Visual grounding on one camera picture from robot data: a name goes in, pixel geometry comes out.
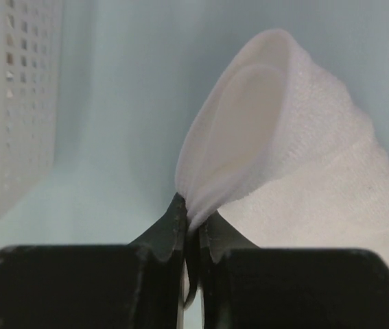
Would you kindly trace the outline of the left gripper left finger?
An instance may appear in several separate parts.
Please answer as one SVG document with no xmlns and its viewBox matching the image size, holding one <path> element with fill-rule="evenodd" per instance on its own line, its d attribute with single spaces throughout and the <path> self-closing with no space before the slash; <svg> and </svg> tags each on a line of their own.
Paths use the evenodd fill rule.
<svg viewBox="0 0 389 329">
<path fill-rule="evenodd" d="M 182 328 L 184 199 L 133 242 L 0 249 L 0 328 Z"/>
</svg>

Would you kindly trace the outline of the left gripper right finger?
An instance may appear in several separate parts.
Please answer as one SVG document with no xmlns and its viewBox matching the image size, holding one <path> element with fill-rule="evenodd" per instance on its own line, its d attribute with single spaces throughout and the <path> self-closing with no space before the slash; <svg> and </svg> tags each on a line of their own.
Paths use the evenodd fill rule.
<svg viewBox="0 0 389 329">
<path fill-rule="evenodd" d="M 260 248 L 218 213 L 199 238 L 205 328 L 389 328 L 389 268 L 371 251 Z"/>
</svg>

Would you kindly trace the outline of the white towel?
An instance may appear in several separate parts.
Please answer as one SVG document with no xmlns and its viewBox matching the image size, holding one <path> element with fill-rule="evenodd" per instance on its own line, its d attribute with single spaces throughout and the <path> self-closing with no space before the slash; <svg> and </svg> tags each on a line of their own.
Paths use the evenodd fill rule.
<svg viewBox="0 0 389 329">
<path fill-rule="evenodd" d="M 285 30 L 223 72 L 175 174 L 189 233 L 214 212 L 259 247 L 353 247 L 389 266 L 389 157 L 346 86 Z"/>
</svg>

